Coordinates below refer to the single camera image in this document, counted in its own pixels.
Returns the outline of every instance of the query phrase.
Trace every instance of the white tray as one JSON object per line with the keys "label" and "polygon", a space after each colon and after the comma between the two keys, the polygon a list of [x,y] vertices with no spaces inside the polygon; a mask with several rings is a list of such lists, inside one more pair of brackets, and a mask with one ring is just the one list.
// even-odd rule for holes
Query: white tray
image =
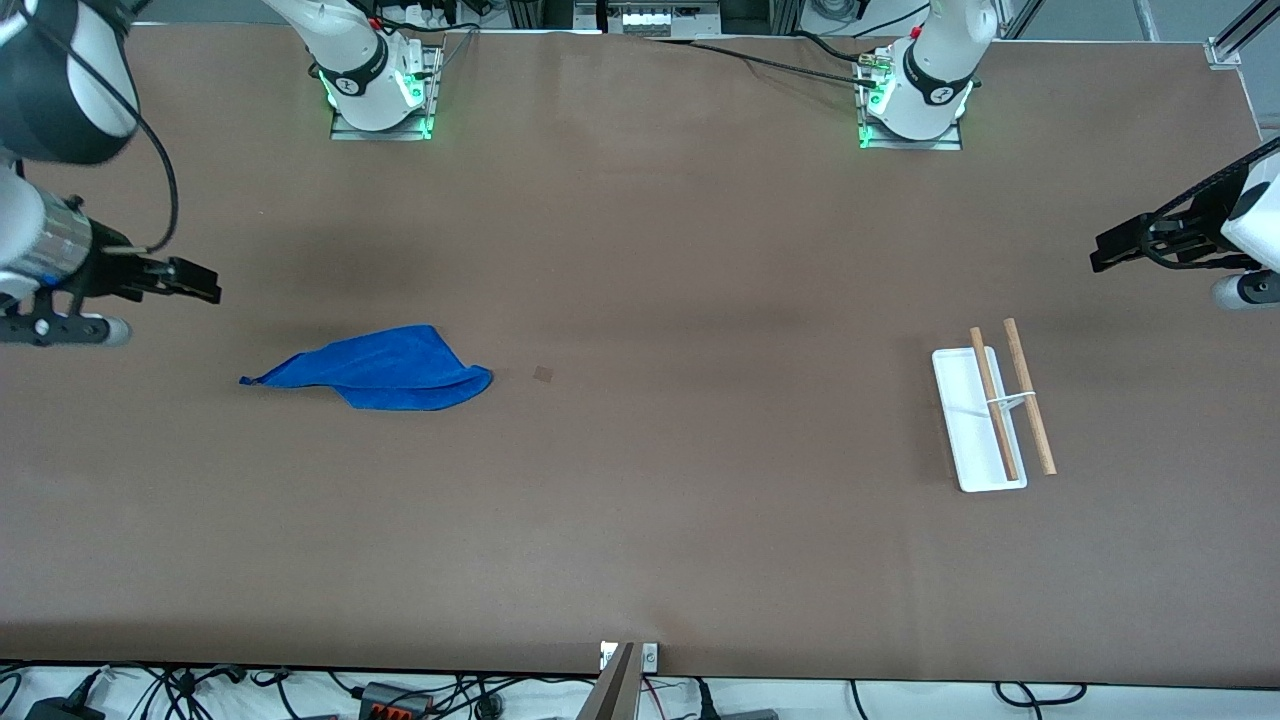
{"label": "white tray", "polygon": [[[987,347],[987,360],[996,380],[996,395],[1004,397],[1005,383],[1000,379],[1000,364],[996,351]],[[947,437],[951,438],[951,456],[956,461],[956,477],[964,492],[991,492],[997,489],[1020,489],[1027,487],[1027,468],[1018,447],[1018,433],[1009,409],[1005,414],[1005,427],[1009,428],[1009,445],[1014,451],[1018,466],[1018,479],[1005,478],[1005,464],[1000,459],[1000,446],[996,443],[996,429],[991,425],[987,397],[982,392],[982,375],[978,372],[978,357],[972,347],[933,351],[933,374],[938,379],[938,395],[942,397],[942,416],[947,421]]]}

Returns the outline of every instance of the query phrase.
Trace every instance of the table surface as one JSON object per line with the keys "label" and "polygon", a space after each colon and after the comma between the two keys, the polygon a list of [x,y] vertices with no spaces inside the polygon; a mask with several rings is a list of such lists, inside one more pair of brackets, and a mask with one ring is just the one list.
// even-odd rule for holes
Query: table surface
{"label": "table surface", "polygon": [[[0,655],[1275,684],[1280,315],[1088,263],[1257,142],[1198,46],[996,45],[965,150],[924,154],[859,150],[845,87],[626,37],[474,38],[424,143],[330,142],[287,28],[129,54],[224,302],[0,350]],[[141,138],[32,174],[164,225]],[[975,324],[1006,356],[1009,315],[1061,474],[963,495],[929,356]],[[493,387],[236,383],[411,323]]]}

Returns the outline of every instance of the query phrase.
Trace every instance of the wooden stick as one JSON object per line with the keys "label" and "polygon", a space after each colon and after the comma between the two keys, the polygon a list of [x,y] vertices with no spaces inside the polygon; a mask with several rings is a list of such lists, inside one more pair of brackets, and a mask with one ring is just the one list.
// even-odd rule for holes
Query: wooden stick
{"label": "wooden stick", "polygon": [[[1027,369],[1027,356],[1023,355],[1023,341],[1018,336],[1018,323],[1012,318],[1005,320],[1005,334],[1009,336],[1009,351],[1014,355],[1014,370],[1018,373],[1018,386],[1021,392],[1036,392],[1032,387],[1032,374]],[[1032,421],[1032,437],[1036,438],[1036,452],[1041,456],[1041,469],[1046,475],[1056,475],[1053,451],[1048,448],[1048,434],[1044,432],[1044,419],[1039,414],[1037,396],[1027,396],[1027,416]]]}
{"label": "wooden stick", "polygon": [[[973,352],[978,356],[978,374],[982,375],[982,393],[988,401],[996,398],[996,378],[991,374],[991,363],[987,361],[987,343],[982,341],[980,328],[969,328],[969,340],[973,342]],[[1014,448],[1009,442],[1009,429],[1005,427],[1005,411],[998,402],[987,402],[987,413],[991,415],[991,424],[996,428],[996,445],[1000,446],[1000,457],[1005,462],[1005,479],[1015,482],[1018,479],[1018,462],[1014,460]]]}

